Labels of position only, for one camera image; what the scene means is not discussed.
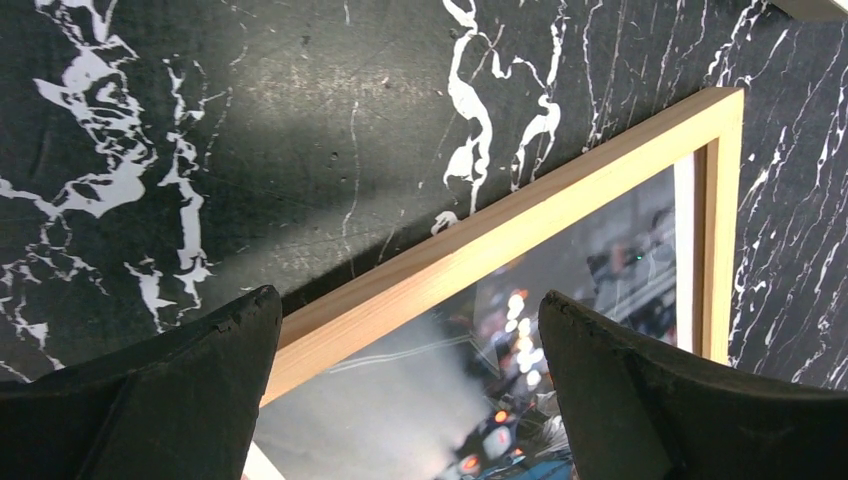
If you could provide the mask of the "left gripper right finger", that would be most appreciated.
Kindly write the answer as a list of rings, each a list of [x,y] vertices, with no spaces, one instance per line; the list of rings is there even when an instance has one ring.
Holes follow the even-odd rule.
[[[750,374],[549,292],[539,331],[583,479],[843,479],[847,395]]]

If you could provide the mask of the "wooden picture frame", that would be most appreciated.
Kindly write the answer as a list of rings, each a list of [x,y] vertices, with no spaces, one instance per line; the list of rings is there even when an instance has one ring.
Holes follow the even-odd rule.
[[[288,314],[270,403],[695,152],[697,350],[728,359],[745,91],[710,87]]]

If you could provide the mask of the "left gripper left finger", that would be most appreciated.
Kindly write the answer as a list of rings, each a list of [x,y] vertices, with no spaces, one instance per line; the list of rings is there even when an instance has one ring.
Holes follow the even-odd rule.
[[[5,479],[238,479],[282,324],[259,287],[205,317],[1,385]]]

